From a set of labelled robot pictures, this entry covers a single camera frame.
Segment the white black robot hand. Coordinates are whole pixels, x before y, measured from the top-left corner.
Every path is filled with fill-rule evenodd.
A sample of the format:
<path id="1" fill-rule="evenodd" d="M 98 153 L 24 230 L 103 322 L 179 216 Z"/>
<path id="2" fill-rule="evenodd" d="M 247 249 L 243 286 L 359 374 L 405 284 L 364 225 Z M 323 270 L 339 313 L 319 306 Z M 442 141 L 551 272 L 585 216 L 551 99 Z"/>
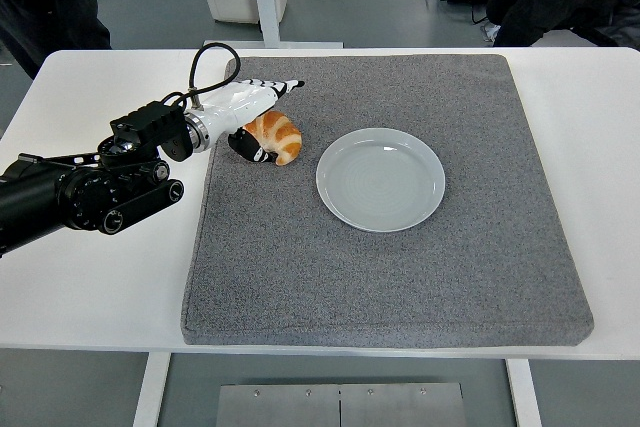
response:
<path id="1" fill-rule="evenodd" d="M 193 149 L 205 151 L 225 135 L 231 149 L 247 161 L 278 166 L 291 163 L 302 148 L 301 132 L 274 106 L 303 85 L 299 80 L 250 79 L 213 91 L 202 107 L 186 112 Z"/>

